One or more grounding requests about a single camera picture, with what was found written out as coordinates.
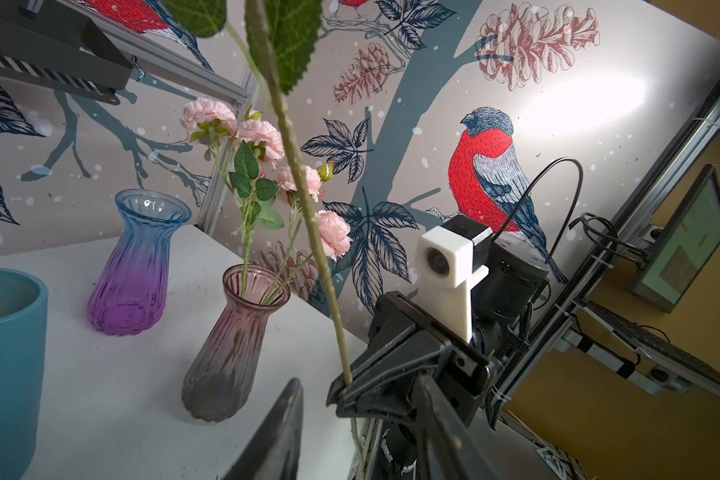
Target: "green leaf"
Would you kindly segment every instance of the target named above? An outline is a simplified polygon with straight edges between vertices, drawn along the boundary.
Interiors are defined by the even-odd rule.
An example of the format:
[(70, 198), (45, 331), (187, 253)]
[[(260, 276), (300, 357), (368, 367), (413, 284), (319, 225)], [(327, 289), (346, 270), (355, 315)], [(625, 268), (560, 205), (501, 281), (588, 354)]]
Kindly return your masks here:
[(255, 180), (259, 177), (259, 162), (253, 156), (250, 146), (247, 142), (242, 142), (240, 148), (235, 153), (235, 171)]
[(198, 130), (196, 132), (192, 132), (192, 135), (190, 135), (190, 143), (192, 143), (195, 140), (199, 140), (199, 139), (205, 137), (206, 135), (208, 135), (208, 132), (206, 132), (204, 130)]
[(262, 206), (263, 209), (267, 209), (270, 206), (274, 205), (276, 199), (277, 199), (277, 197), (275, 195), (273, 195), (272, 198), (270, 198), (269, 200), (256, 200), (256, 201), (260, 203), (260, 205)]
[[(321, 0), (265, 0), (269, 39), (277, 53), (280, 88), (288, 95), (301, 80), (315, 51), (322, 14)], [(253, 40), (253, 22), (246, 8), (246, 33), (251, 57), (261, 71), (259, 49)]]
[(261, 211), (262, 211), (262, 206), (256, 202), (254, 202), (253, 206), (251, 206), (251, 213), (248, 216), (248, 225), (253, 225), (253, 222), (256, 221), (256, 218), (259, 216)]
[(251, 196), (251, 180), (240, 172), (230, 172), (230, 183), (237, 190), (240, 198), (248, 198)]
[(163, 5), (196, 37), (212, 37), (226, 22), (226, 0), (163, 0)]
[(269, 200), (277, 193), (277, 184), (269, 178), (259, 178), (256, 181), (256, 196), (259, 200)]
[(267, 230), (277, 230), (286, 225), (278, 211), (269, 206), (262, 207), (262, 211), (259, 214), (259, 224)]

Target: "wallpaper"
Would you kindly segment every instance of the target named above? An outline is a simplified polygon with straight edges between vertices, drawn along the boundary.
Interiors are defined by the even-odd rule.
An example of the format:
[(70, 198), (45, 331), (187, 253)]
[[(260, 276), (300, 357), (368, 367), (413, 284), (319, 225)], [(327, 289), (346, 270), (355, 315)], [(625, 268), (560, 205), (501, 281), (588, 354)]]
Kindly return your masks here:
[[(78, 3), (240, 82), (244, 59), (231, 39), (193, 38), (157, 1)], [(126, 188), (158, 190), (199, 211), (212, 165), (179, 124), (198, 93), (130, 60), (119, 105), (0, 77), (0, 255), (119, 235), (114, 195)]]
[[(496, 230), (529, 180), (565, 156), (585, 169), (575, 214), (613, 216), (720, 77), (720, 43), (638, 0), (324, 5), (289, 107), (305, 160), (334, 164), (320, 208), (352, 228), (332, 271), (342, 321), (361, 338), (381, 293), (415, 301), (412, 256), (426, 229), (462, 214)], [(576, 178), (571, 164), (552, 169), (509, 233), (546, 257)], [(239, 221), (228, 198), (215, 237), (237, 253)], [(588, 243), (578, 228), (563, 235), (545, 298)], [(253, 257), (278, 264), (287, 244), (283, 230), (258, 231)], [(308, 253), (306, 235), (297, 247), (291, 269)], [(297, 279), (296, 293), (327, 313), (316, 265)]]

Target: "flower bud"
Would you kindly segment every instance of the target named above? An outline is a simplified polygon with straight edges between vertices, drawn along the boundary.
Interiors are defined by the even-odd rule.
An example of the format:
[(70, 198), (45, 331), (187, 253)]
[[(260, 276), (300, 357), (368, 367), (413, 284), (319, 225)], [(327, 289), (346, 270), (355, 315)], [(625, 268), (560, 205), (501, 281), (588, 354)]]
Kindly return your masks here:
[(317, 173), (320, 174), (320, 180), (324, 182), (333, 178), (333, 162), (325, 162), (323, 165), (320, 165)]

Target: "pink carnation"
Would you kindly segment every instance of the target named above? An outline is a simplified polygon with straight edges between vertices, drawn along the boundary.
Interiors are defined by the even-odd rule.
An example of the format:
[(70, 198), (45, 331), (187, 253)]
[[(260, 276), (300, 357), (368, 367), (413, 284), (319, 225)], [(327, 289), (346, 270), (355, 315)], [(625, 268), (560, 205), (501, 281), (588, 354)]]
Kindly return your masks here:
[(322, 249), (327, 256), (336, 260), (349, 252), (349, 225), (334, 212), (320, 210), (317, 212), (317, 228), (320, 230)]
[(198, 124), (215, 119), (222, 121), (220, 127), (230, 131), (232, 135), (237, 130), (237, 119), (229, 107), (220, 101), (213, 101), (210, 98), (198, 98), (184, 105), (181, 115), (181, 126), (190, 133), (200, 129)]
[[(322, 186), (322, 180), (320, 180), (320, 174), (314, 168), (304, 166), (304, 172), (307, 177), (307, 190), (312, 196), (312, 199), (317, 202), (320, 195), (320, 187)], [(293, 179), (290, 167), (281, 168), (277, 172), (275, 177), (275, 183), (286, 191), (296, 191), (296, 182)]]
[(282, 160), (286, 151), (282, 146), (282, 137), (272, 124), (266, 120), (245, 120), (240, 123), (237, 131), (238, 141), (249, 141), (254, 145), (266, 142), (264, 161), (274, 168)]

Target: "white table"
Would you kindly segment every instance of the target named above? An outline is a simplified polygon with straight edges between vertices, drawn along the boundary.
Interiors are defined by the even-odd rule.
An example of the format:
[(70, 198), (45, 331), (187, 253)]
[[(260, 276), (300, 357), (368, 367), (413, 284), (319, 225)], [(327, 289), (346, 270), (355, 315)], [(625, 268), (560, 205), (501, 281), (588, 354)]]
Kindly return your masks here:
[[(138, 335), (107, 336), (86, 320), (86, 304), (116, 242), (0, 257), (1, 267), (38, 276), (49, 293), (38, 446), (24, 479), (214, 480), (293, 377), (304, 386), (298, 478), (346, 478), (349, 420), (325, 407), (342, 371), (331, 321), (292, 295), (269, 318), (248, 403), (224, 422), (195, 420), (181, 403), (182, 380), (226, 304), (222, 273), (240, 258), (194, 226), (180, 228), (163, 318)], [(346, 339), (351, 358), (365, 349)]]

